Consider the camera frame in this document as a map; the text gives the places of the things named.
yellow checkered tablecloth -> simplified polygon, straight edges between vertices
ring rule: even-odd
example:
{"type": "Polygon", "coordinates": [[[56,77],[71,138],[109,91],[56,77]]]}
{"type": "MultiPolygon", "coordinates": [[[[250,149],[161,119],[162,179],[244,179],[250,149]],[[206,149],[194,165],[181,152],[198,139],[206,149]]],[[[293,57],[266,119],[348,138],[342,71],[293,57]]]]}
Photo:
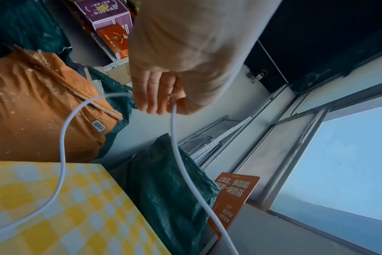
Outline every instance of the yellow checkered tablecloth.
{"type": "MultiPolygon", "coordinates": [[[[59,163],[0,162],[0,227],[45,204],[59,163]]],[[[67,164],[46,211],[0,234],[0,254],[169,254],[125,192],[97,164],[67,164]]]]}

teal sack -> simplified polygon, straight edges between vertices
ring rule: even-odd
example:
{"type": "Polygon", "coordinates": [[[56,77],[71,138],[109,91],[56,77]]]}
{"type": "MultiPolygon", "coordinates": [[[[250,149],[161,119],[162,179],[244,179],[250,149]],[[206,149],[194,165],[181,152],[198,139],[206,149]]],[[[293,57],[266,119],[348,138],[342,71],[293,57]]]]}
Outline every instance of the teal sack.
{"type": "Polygon", "coordinates": [[[13,44],[54,52],[64,62],[72,51],[44,0],[0,0],[0,58],[12,52],[13,44]]]}
{"type": "MultiPolygon", "coordinates": [[[[108,77],[107,75],[99,72],[98,70],[88,66],[90,77],[92,80],[100,80],[103,86],[105,94],[115,93],[115,92],[129,92],[132,93],[132,88],[119,83],[118,81],[108,77]]],[[[123,115],[121,121],[117,121],[116,126],[113,130],[106,135],[106,142],[99,151],[97,158],[104,157],[111,146],[114,143],[117,134],[129,124],[129,119],[131,118],[132,109],[134,108],[134,101],[132,95],[130,97],[112,97],[106,98],[107,102],[115,110],[119,111],[123,115]]]]}
{"type": "MultiPolygon", "coordinates": [[[[219,186],[182,149],[180,154],[191,180],[212,207],[219,186]]],[[[181,175],[169,134],[109,172],[172,254],[199,253],[208,214],[181,175]]]]}

barcode label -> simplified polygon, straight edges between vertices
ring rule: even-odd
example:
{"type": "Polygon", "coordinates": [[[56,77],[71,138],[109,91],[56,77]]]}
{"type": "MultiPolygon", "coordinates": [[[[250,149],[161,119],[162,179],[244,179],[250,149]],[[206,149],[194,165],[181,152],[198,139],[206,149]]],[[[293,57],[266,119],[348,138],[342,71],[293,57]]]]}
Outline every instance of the barcode label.
{"type": "Polygon", "coordinates": [[[125,24],[125,32],[127,32],[127,34],[129,34],[128,24],[125,24]]]}
{"type": "Polygon", "coordinates": [[[103,132],[106,129],[106,127],[101,124],[100,121],[92,122],[92,126],[97,130],[97,132],[103,132]]]}

orange bag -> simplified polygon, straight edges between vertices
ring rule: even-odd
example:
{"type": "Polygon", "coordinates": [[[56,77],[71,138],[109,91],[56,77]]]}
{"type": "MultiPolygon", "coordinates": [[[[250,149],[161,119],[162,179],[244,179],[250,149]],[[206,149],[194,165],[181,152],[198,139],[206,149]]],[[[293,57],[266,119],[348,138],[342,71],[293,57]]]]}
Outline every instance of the orange bag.
{"type": "MultiPolygon", "coordinates": [[[[99,94],[54,53],[15,49],[0,58],[0,160],[59,162],[63,123],[99,94]]],[[[66,161],[92,161],[121,119],[104,99],[82,108],[65,135],[66,161]]]]}

orange placard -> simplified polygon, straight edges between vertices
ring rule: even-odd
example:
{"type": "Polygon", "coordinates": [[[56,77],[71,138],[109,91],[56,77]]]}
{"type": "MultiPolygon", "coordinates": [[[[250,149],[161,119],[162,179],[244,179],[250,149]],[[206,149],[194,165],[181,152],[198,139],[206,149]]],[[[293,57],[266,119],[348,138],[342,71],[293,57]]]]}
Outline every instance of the orange placard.
{"type": "MultiPolygon", "coordinates": [[[[219,217],[225,229],[228,228],[259,181],[259,177],[241,174],[221,173],[215,180],[221,191],[212,210],[219,217]]],[[[220,237],[221,234],[211,218],[208,225],[220,237]]]]}

